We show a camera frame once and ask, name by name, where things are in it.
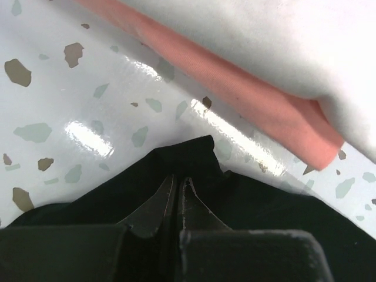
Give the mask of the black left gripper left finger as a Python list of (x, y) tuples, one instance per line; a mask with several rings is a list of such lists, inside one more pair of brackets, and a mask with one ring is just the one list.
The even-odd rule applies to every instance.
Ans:
[(174, 177), (117, 224), (1, 231), (1, 281), (163, 281), (163, 217)]

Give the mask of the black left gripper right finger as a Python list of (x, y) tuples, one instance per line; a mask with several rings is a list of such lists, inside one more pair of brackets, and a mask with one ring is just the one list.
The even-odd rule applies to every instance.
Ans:
[(318, 241), (302, 230), (233, 230), (198, 197), (179, 189), (181, 281), (333, 281)]

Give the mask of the black t shirt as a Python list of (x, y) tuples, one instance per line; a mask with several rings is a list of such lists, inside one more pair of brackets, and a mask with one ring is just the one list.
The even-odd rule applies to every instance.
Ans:
[(25, 212), (12, 226), (115, 224), (156, 192), (166, 176), (190, 177), (197, 195), (235, 230), (294, 229), (324, 249), (335, 281), (375, 280), (375, 240), (322, 201), (221, 170), (210, 136), (152, 150), (114, 178), (70, 203)]

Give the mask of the pink folded t shirt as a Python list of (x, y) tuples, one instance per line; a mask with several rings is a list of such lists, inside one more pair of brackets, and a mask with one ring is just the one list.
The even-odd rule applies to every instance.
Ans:
[(307, 165), (323, 170), (344, 144), (316, 101), (276, 89), (120, 1), (79, 4), (141, 41)]

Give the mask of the white folded t shirt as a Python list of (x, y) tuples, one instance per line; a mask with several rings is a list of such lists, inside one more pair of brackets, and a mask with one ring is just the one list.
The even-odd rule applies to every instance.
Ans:
[(127, 1), (279, 90), (375, 160), (374, 1)]

